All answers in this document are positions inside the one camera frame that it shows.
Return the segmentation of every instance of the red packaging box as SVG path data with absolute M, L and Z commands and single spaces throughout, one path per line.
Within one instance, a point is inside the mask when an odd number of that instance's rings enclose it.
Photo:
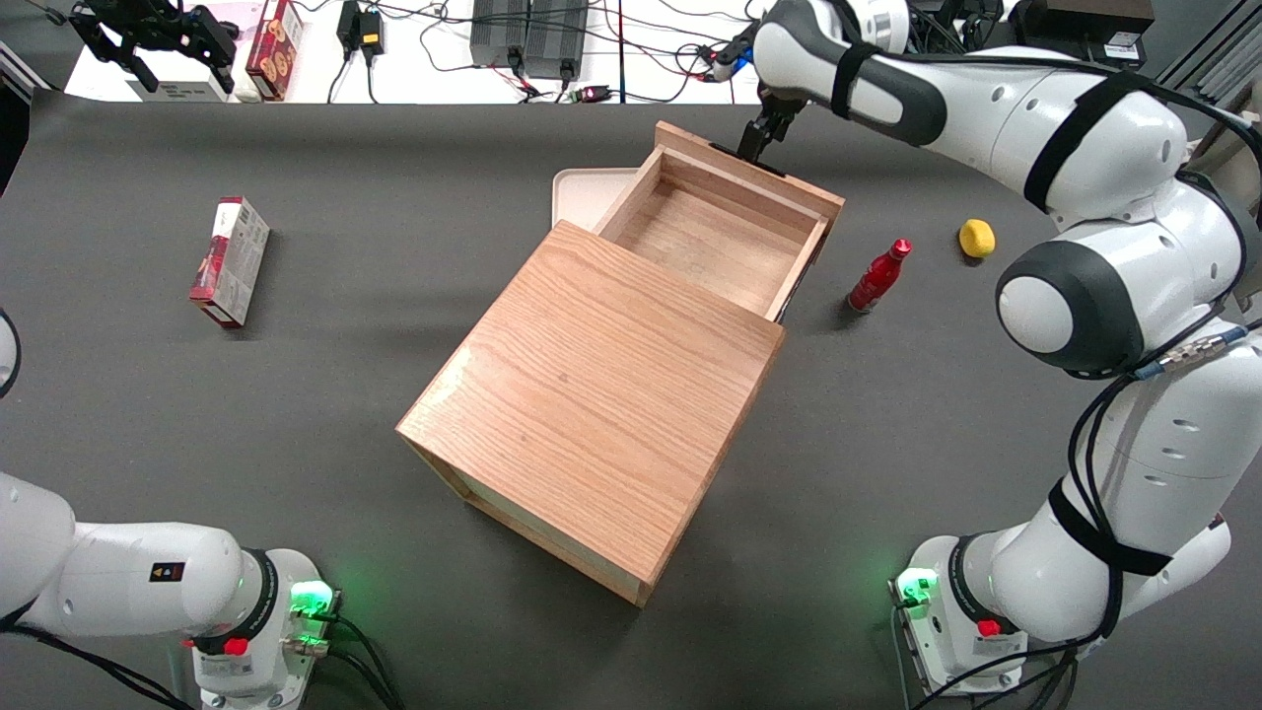
M 245 324 L 270 232 L 245 197 L 220 199 L 211 246 L 197 267 L 188 299 L 221 327 Z
M 245 73 L 254 79 L 264 101 L 284 101 L 302 39 L 298 8 L 289 0 L 269 0 L 245 66 Z

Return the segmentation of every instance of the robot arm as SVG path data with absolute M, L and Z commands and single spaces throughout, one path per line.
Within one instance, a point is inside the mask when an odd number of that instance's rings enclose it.
M 211 69 L 225 92 L 232 93 L 232 40 L 240 28 L 216 20 L 202 5 L 187 13 L 183 6 L 180 3 L 177 9 L 168 0 L 81 0 L 71 10 L 69 23 L 92 55 L 134 73 L 150 93 L 158 91 L 158 77 L 136 55 L 138 48 L 179 52 L 197 59 Z M 117 33 L 121 42 L 115 44 L 102 28 Z
M 852 0 L 851 14 L 872 4 Z M 1185 129 L 1132 91 L 1133 74 L 1111 84 L 1003 61 L 1068 59 L 1020 47 L 969 55 L 979 62 L 891 55 L 856 47 L 847 35 L 871 40 L 854 25 L 825 0 L 766 13 L 753 39 L 764 111 L 738 153 L 756 159 L 810 101 L 1025 195 L 1061 233 L 1003 272 L 1001 323 L 1046 364 L 1118 378 L 1073 451 L 1073 472 L 1099 475 L 1100 506 L 1064 478 L 1029 523 L 935 537 L 897 579 L 930 699 L 1002 692 L 1020 681 L 1030 636 L 1066 649 L 1107 637 L 1227 555 L 1218 509 L 1262 449 L 1262 337 L 1217 314 L 1258 233 L 1180 172 Z M 1136 371 L 1166 352 L 1161 362 L 1177 366 L 1210 351 L 1195 368 Z M 1095 513 L 1109 532 L 1093 527 Z M 1116 556 L 1123 547 L 1131 560 Z
M 0 309 L 0 397 L 20 363 Z M 179 633 L 202 701 L 297 707 L 327 647 L 332 589 L 293 550 L 244 550 L 187 523 L 76 522 L 59 496 L 0 473 L 0 632 L 62 638 Z

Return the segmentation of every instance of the wooden box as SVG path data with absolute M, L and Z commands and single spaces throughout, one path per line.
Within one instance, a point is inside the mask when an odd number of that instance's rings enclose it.
M 644 607 L 840 206 L 659 124 L 597 233 L 559 222 L 396 431 L 461 498 Z

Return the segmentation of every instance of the white table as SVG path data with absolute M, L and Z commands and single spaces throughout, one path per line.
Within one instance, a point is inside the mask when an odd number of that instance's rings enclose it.
M 223 1 L 226 0 L 201 0 L 201 4 L 207 5 L 213 11 L 215 5 Z M 666 3 L 684 13 L 723 11 L 736 18 L 742 18 L 745 14 L 745 0 L 666 0 Z M 772 0 L 753 0 L 750 11 L 757 15 L 764 6 L 770 6 Z M 328 97 L 333 77 L 342 67 L 342 48 L 334 35 L 342 3 L 333 0 L 319 5 L 319 0 L 303 0 L 303 4 L 313 8 L 314 11 L 299 9 L 305 24 L 305 34 L 299 49 L 297 68 L 290 79 L 286 102 L 323 103 Z M 387 0 L 387 4 L 408 10 L 419 10 L 432 5 L 427 0 Z M 627 92 L 652 98 L 669 98 L 679 92 L 680 87 L 684 87 L 675 102 L 757 103 L 757 76 L 753 67 L 742 69 L 731 84 L 688 79 L 685 86 L 684 77 L 674 73 L 675 61 L 669 54 L 689 42 L 703 44 L 714 42 L 704 35 L 728 39 L 741 32 L 748 24 L 747 21 L 737 21 L 722 15 L 685 15 L 671 10 L 660 0 L 623 0 L 622 5 L 626 13 L 623 20 L 625 39 L 630 43 L 668 52 L 654 52 L 652 55 L 646 55 L 640 49 L 630 44 L 626 45 Z M 473 0 L 451 0 L 448 16 L 468 18 L 472 14 L 472 8 Z M 610 30 L 610 24 L 615 30 L 617 29 L 616 10 L 617 0 L 601 0 L 599 4 L 588 10 L 588 30 L 594 34 L 587 35 L 583 69 L 578 79 L 573 82 L 572 88 L 598 83 L 610 84 L 612 88 L 618 87 L 617 33 Z M 384 11 L 391 15 L 401 14 L 392 9 Z M 606 18 L 608 18 L 610 24 L 606 24 Z M 669 25 L 702 33 L 702 35 L 658 29 L 636 20 Z M 419 40 L 420 33 L 430 25 L 434 26 L 425 32 L 425 47 L 433 54 L 434 63 L 444 68 L 472 63 L 468 48 L 471 26 L 468 23 L 445 24 L 437 23 L 434 16 L 413 15 L 398 19 L 385 16 L 384 24 L 386 53 L 377 57 L 372 69 L 374 95 L 379 102 L 515 103 L 522 98 L 521 91 L 510 86 L 495 69 L 475 68 L 440 72 L 430 64 Z M 237 52 L 233 69 L 239 84 L 249 84 L 242 68 L 246 61 L 245 54 L 246 52 Z M 196 64 L 193 59 L 184 57 L 178 57 L 178 61 Z M 687 67 L 690 59 L 683 58 L 681 62 Z M 127 74 L 116 64 L 97 62 L 85 49 L 66 84 L 66 92 L 101 101 L 140 101 L 136 92 L 127 86 L 126 77 Z M 531 83 L 544 92 L 554 92 L 560 87 L 559 81 L 540 79 L 531 81 Z M 554 97 L 548 96 L 535 101 L 551 101 Z M 370 102 L 365 61 L 358 53 L 338 81 L 333 101 L 336 103 Z M 628 97 L 627 102 L 641 102 L 641 100 Z

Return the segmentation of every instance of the yellow object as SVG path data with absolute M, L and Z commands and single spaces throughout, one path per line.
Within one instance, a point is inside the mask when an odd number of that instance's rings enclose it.
M 959 247 L 974 259 L 989 256 L 994 251 L 994 231 L 982 219 L 968 219 L 959 227 Z

